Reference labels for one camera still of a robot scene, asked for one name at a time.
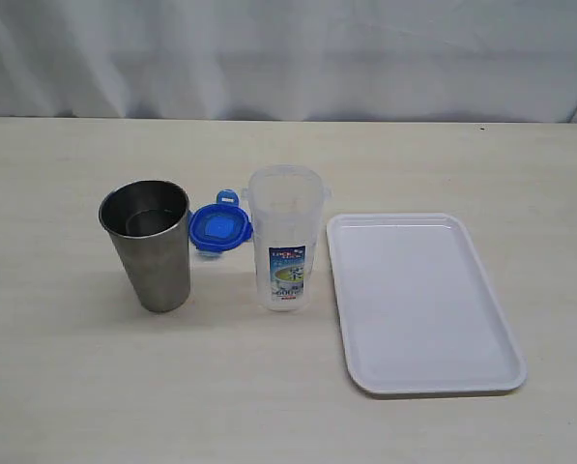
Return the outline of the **blue plastic lid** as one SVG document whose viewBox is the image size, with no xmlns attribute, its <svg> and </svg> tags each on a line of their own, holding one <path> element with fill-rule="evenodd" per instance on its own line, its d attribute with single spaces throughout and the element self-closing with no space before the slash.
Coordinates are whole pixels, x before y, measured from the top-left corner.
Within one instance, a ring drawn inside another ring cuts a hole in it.
<svg viewBox="0 0 577 464">
<path fill-rule="evenodd" d="M 248 242 L 252 233 L 250 218 L 232 189 L 221 190 L 213 204 L 188 215 L 189 239 L 200 255 L 210 259 Z"/>
</svg>

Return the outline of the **stainless steel tumbler cup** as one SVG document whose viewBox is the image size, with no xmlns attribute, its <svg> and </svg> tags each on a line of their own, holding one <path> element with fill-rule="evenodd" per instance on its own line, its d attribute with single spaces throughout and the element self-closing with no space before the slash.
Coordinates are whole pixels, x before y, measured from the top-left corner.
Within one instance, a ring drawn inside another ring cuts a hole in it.
<svg viewBox="0 0 577 464">
<path fill-rule="evenodd" d="M 189 200 L 178 185 L 140 180 L 111 191 L 101 202 L 106 231 L 144 308 L 164 313 L 190 293 Z"/>
</svg>

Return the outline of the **clear plastic tall container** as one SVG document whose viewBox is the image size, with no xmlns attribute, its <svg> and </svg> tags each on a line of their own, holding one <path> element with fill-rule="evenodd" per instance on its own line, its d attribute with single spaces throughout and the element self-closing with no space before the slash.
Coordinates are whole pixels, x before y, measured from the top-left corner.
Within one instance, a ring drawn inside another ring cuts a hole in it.
<svg viewBox="0 0 577 464">
<path fill-rule="evenodd" d="M 244 191 L 253 228 L 256 289 L 263 307 L 288 312 L 307 305 L 322 214 L 322 178 L 298 165 L 255 171 Z"/>
</svg>

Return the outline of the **white rectangular plastic tray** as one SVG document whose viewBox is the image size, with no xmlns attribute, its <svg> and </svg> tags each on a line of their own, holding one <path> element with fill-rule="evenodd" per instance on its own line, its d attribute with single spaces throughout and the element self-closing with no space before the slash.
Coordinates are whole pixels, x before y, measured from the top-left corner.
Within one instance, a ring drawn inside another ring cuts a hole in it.
<svg viewBox="0 0 577 464">
<path fill-rule="evenodd" d="M 442 213 L 327 225 L 347 372 L 363 392 L 513 392 L 528 369 L 464 224 Z"/>
</svg>

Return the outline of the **white fabric backdrop curtain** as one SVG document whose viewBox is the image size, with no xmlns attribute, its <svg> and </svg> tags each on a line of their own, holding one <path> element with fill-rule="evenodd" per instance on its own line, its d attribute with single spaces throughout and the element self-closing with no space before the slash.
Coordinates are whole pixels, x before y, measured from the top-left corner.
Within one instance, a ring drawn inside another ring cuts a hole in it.
<svg viewBox="0 0 577 464">
<path fill-rule="evenodd" d="M 577 123 L 577 1 L 0 1 L 0 116 Z"/>
</svg>

